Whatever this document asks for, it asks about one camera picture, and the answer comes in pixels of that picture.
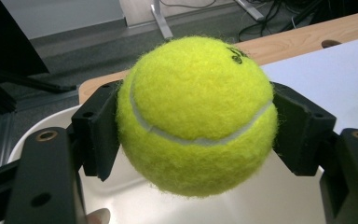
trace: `yellow tennis ball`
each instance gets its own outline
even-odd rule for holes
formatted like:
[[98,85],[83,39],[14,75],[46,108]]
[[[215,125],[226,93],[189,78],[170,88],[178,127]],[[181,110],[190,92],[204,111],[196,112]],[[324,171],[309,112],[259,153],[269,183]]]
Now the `yellow tennis ball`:
[[277,132],[273,90],[236,47],[206,37],[144,55],[118,93],[119,140],[162,191],[206,197],[239,185],[263,163]]

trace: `wall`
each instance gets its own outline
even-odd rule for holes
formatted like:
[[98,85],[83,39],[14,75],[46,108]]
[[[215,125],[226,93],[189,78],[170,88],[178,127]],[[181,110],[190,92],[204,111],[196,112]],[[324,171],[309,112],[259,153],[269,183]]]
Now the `wall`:
[[119,0],[2,0],[29,39],[123,19]]

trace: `black cable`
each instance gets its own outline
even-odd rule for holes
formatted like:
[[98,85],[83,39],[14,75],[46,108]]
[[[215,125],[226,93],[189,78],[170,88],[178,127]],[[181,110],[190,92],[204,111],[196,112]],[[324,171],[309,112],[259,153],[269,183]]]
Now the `black cable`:
[[213,0],[212,3],[206,5],[206,6],[202,6],[202,7],[193,7],[193,6],[187,6],[187,5],[177,5],[177,4],[174,4],[174,5],[171,5],[171,4],[167,4],[167,3],[164,3],[162,0],[159,0],[159,2],[166,6],[166,7],[189,7],[189,8],[206,8],[206,7],[210,7],[211,5],[213,5],[214,3],[216,3],[216,0]]
[[252,34],[252,33],[245,33],[245,31],[248,31],[248,30],[250,30],[250,29],[252,29],[252,28],[255,28],[255,27],[257,27],[257,26],[261,26],[261,27],[260,27],[260,32],[259,32],[260,36],[263,36],[263,31],[264,31],[266,28],[267,28],[267,30],[269,31],[269,33],[271,34],[271,31],[270,31],[269,28],[267,27],[267,24],[268,24],[269,21],[271,21],[271,20],[278,14],[278,11],[279,11],[281,5],[282,5],[282,1],[281,1],[281,0],[276,0],[276,1],[274,1],[273,4],[272,4],[272,6],[271,6],[271,8],[269,9],[269,12],[268,12],[268,14],[267,14],[265,20],[260,21],[260,22],[258,22],[258,23],[256,23],[256,24],[253,24],[253,25],[250,25],[250,26],[247,26],[247,27],[241,29],[241,30],[238,32],[238,40],[239,40],[239,42],[243,41],[243,40],[241,40],[241,35],[242,35],[242,34],[255,35],[255,34]]

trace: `wooden surface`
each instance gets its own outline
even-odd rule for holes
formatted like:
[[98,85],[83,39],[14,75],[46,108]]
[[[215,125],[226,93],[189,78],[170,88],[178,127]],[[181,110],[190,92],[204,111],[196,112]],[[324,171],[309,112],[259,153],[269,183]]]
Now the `wooden surface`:
[[[258,64],[264,65],[322,49],[325,40],[345,43],[356,39],[358,14],[241,42],[237,46]],[[79,103],[86,102],[103,84],[120,80],[128,73],[128,70],[122,71],[84,82],[79,88]]]

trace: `tennis ball seam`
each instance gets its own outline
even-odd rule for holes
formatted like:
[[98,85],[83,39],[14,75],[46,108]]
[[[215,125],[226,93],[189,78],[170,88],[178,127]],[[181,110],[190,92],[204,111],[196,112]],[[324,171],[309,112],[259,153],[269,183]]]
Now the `tennis ball seam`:
[[240,127],[237,131],[231,133],[230,135],[223,137],[221,139],[208,139],[208,138],[197,138],[194,140],[188,140],[184,139],[178,136],[175,136],[173,134],[167,133],[164,130],[161,130],[159,127],[153,126],[147,122],[143,116],[142,113],[139,111],[138,106],[136,105],[136,102],[133,97],[133,89],[134,89],[134,81],[135,77],[133,78],[133,81],[130,86],[130,104],[132,107],[132,113],[136,117],[137,121],[141,124],[141,126],[147,130],[148,132],[154,133],[160,137],[163,137],[167,140],[173,141],[175,143],[181,144],[181,145],[199,145],[199,146],[217,146],[217,145],[225,145],[229,143],[231,140],[235,140],[237,137],[241,136],[243,133],[246,133],[253,124],[264,114],[266,110],[269,109],[270,106],[273,106],[272,100],[267,101],[265,105],[263,105],[253,116],[252,119],[247,122],[245,125]]

